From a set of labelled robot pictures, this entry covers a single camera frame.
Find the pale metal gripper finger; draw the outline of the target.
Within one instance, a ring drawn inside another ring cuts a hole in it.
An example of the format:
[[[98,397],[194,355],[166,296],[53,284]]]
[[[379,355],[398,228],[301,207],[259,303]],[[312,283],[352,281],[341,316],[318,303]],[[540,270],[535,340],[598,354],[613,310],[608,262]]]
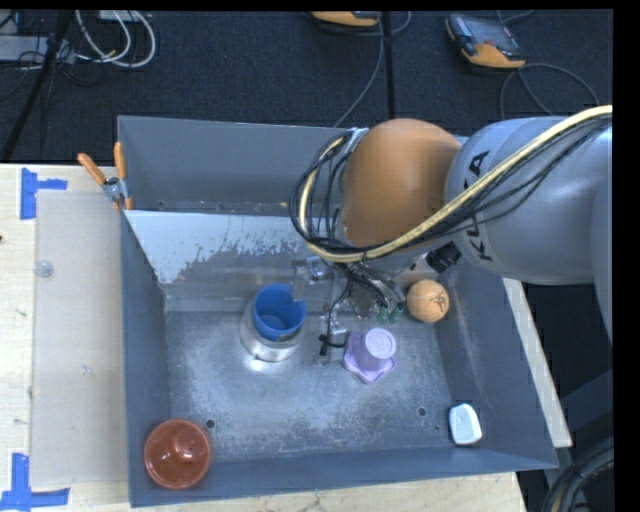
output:
[[[294,277],[291,284],[291,297],[294,301],[303,299],[304,291],[324,279],[324,266],[317,256],[292,262]]]
[[[318,366],[327,366],[342,360],[349,331],[333,316],[322,318],[322,328],[318,336],[318,349],[314,361]]]

